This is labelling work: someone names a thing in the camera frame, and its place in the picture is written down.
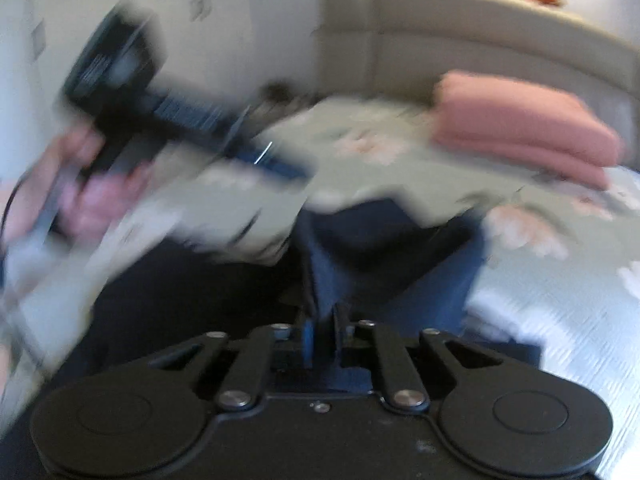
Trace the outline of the navy blue hooded garment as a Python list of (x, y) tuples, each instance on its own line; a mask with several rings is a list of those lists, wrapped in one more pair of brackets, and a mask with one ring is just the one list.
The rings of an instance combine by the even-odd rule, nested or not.
[(93, 306), (88, 332), (48, 382), (55, 390), (174, 344), (221, 330), (314, 321), (314, 367), (281, 372), (278, 389), (362, 391), (365, 370), (338, 368), (329, 350), (332, 310), (347, 304), (414, 337), (431, 327), (471, 336), (464, 309), (486, 259), (472, 212), (420, 226), (390, 198), (320, 214), (302, 210), (274, 263), (230, 250), (163, 240), (119, 274)]

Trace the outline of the grey bedside table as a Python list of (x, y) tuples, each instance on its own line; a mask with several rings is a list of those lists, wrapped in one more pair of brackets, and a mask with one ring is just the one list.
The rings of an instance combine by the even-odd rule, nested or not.
[(321, 94), (303, 92), (285, 79), (267, 81), (259, 89), (259, 95), (265, 103), (294, 107), (311, 107), (323, 99)]

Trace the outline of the folded pink blanket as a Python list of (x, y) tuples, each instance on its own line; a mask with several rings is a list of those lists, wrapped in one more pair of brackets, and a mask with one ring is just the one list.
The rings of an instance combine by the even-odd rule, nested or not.
[(578, 96), (499, 76), (450, 70), (435, 87), (432, 141), (547, 170), (595, 190), (620, 163), (617, 132)]

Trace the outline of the floral light green bedspread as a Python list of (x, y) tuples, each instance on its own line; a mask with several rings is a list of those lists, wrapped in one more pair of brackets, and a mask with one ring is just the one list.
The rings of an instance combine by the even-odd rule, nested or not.
[(19, 244), (9, 258), (12, 350), (1, 390), (9, 429), (89, 326), (94, 300), (163, 237), (208, 261), (264, 266), (283, 254), (303, 207), (322, 214), (385, 196), (420, 223), (468, 209), (482, 216), (487, 259), (463, 325), (495, 340), (540, 344), (547, 372), (608, 404), (614, 432), (605, 479), (639, 474), (639, 177), (608, 170), (605, 191), (427, 143), (433, 117), (385, 101), (327, 99), (269, 128), (278, 152), (310, 157), (314, 177), (284, 184), (193, 148), (165, 148), (148, 195), (99, 249)]

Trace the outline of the white wardrobe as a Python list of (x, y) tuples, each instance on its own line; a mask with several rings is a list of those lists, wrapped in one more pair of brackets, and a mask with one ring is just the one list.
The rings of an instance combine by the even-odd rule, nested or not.
[[(62, 83), (122, 0), (1, 0), (1, 174), (18, 177), (73, 117)], [(252, 88), (260, 0), (126, 0), (152, 11), (165, 63), (153, 84), (240, 102)]]

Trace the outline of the beige padded headboard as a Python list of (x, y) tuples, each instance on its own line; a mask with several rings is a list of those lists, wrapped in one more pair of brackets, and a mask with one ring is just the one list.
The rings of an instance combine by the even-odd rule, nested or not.
[(448, 70), (577, 94), (630, 139), (639, 51), (572, 14), (522, 0), (318, 0), (319, 87), (424, 101)]

